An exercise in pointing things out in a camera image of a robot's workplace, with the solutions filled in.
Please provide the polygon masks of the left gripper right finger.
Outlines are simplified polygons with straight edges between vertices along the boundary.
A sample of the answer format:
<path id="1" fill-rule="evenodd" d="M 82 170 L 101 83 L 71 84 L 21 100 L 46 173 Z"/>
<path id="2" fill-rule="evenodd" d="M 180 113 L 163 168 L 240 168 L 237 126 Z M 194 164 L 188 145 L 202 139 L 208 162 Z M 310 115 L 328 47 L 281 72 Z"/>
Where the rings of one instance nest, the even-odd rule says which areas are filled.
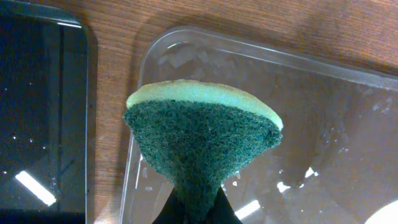
<path id="1" fill-rule="evenodd" d="M 208 212 L 208 224 L 243 224 L 235 215 L 222 188 L 218 189 L 214 205 Z"/>

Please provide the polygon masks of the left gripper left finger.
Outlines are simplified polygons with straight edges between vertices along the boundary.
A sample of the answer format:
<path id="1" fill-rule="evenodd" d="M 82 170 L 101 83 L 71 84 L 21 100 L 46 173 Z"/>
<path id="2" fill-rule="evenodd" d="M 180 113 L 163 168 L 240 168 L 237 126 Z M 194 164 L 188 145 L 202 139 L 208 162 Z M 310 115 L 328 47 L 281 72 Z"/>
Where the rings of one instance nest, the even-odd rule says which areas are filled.
<path id="1" fill-rule="evenodd" d="M 157 218 L 152 224 L 184 224 L 185 210 L 183 204 L 178 200 L 175 189 L 173 189 Z"/>

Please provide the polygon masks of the green yellow scrub sponge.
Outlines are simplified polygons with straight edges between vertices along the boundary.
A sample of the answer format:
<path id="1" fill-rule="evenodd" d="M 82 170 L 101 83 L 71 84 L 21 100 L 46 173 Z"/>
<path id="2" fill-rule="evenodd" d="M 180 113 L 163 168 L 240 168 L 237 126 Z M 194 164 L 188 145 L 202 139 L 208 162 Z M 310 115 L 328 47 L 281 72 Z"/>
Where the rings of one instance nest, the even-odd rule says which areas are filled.
<path id="1" fill-rule="evenodd" d="M 196 80 L 151 83 L 126 102 L 124 121 L 146 162 L 174 185 L 177 205 L 201 223 L 222 181 L 282 141 L 283 122 L 255 96 Z"/>

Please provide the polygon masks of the white plate top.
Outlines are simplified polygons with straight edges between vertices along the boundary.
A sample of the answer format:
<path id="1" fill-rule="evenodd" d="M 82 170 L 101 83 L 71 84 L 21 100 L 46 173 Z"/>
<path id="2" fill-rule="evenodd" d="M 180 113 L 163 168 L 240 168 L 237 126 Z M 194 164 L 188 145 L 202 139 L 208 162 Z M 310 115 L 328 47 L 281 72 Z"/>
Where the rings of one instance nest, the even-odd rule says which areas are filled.
<path id="1" fill-rule="evenodd" d="M 364 224 L 398 224 L 398 201 L 380 208 Z"/>

